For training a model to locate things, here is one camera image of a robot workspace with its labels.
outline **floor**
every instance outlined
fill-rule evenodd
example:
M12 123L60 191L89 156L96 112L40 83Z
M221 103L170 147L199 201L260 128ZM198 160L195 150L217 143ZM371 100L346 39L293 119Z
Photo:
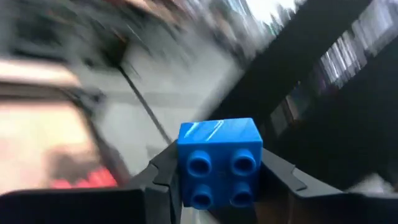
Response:
M178 136L182 122L204 118L239 74L229 55L194 31L187 32L181 41L189 46L189 55L169 40L154 47L163 57L151 57L132 46L123 62L129 78L171 139ZM139 173L167 142L138 97L117 70L95 70L79 64L71 69L84 86L99 88L108 96L101 131L121 152L130 173ZM182 223L216 222L205 212L184 209Z

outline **blue lego brick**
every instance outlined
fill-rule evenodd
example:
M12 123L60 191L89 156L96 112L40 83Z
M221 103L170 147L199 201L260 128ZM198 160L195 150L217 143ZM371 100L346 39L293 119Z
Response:
M252 205L262 139L251 118L183 123L177 147L185 207Z

